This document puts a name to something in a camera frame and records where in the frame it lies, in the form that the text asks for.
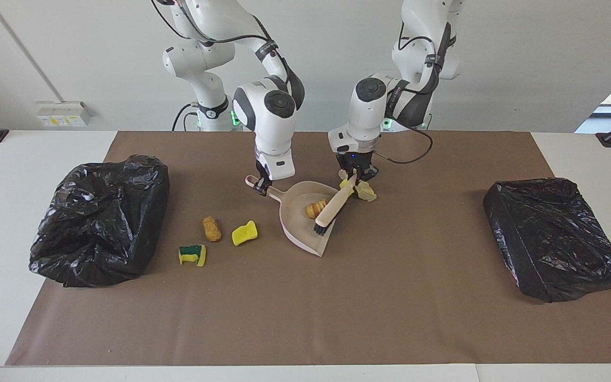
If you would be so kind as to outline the beige hand brush black bristles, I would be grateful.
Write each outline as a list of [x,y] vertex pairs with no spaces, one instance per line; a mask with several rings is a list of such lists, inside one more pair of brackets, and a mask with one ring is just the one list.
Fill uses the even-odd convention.
[[[351,186],[354,182],[356,184],[357,176],[356,171],[353,169],[353,175],[348,181],[348,185]],[[313,231],[320,235],[324,234],[329,230],[329,226],[333,220],[337,217],[338,213],[342,210],[349,197],[346,197],[347,191],[338,191],[323,210],[323,212],[315,219],[315,227]]]

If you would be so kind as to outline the pale pink plastic dustpan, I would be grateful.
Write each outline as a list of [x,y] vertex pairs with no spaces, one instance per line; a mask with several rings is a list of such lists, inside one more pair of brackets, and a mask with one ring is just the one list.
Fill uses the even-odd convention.
[[333,227],[322,236],[315,232],[315,220],[306,215],[306,206],[321,199],[328,201],[337,190],[315,181],[301,181],[286,191],[270,186],[267,196],[280,204],[279,216],[282,230],[287,238],[301,249],[322,257]]

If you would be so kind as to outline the chunky yellow sponge piece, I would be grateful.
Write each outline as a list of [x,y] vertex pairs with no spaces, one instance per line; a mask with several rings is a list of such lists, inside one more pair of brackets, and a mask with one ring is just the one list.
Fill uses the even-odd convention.
[[231,240],[235,246],[240,246],[244,242],[257,239],[258,230],[255,221],[249,220],[244,225],[237,227],[231,233]]

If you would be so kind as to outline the brown textured bread piece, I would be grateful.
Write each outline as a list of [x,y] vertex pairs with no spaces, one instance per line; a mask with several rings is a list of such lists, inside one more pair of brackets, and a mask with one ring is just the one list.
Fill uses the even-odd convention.
[[210,242],[219,242],[222,238],[222,232],[219,228],[218,222],[213,216],[206,216],[202,220],[202,227],[206,239]]

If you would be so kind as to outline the green and yellow sponge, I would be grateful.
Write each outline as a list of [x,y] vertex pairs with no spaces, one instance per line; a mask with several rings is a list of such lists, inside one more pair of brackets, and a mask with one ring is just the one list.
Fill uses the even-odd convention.
[[178,250],[179,264],[194,263],[197,267],[202,267],[206,263],[206,254],[205,245],[180,246]]

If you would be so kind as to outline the crumpled black bag bin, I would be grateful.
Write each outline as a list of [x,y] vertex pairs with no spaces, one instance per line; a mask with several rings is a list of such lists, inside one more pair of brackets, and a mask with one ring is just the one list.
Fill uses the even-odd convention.
[[158,246],[169,191],[168,166],[152,155],[78,165],[54,192],[29,270],[73,288],[142,276]]

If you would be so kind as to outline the brown paper table mat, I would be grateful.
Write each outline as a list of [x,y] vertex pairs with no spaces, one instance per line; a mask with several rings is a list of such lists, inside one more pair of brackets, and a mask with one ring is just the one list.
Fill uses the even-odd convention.
[[[611,290],[543,303],[504,265],[483,208],[496,181],[550,177],[531,134],[432,133],[426,158],[376,160],[378,200],[347,203],[323,257],[245,185],[250,133],[121,132],[106,161],[154,155],[170,197],[145,275],[46,281],[8,365],[611,363]],[[206,239],[213,216],[219,242]],[[249,220],[258,237],[235,246]],[[179,264],[205,245],[206,263]]]

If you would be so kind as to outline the black bag covered box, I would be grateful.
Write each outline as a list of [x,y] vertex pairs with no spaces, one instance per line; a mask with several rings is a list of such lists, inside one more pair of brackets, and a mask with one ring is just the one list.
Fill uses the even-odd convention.
[[611,290],[611,241],[574,182],[498,181],[483,207],[524,295],[551,303]]

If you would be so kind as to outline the white wall socket box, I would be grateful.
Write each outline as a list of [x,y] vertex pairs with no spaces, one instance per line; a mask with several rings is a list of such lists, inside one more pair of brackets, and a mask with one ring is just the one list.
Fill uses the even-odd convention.
[[87,128],[91,111],[81,101],[37,101],[36,117],[44,128]]

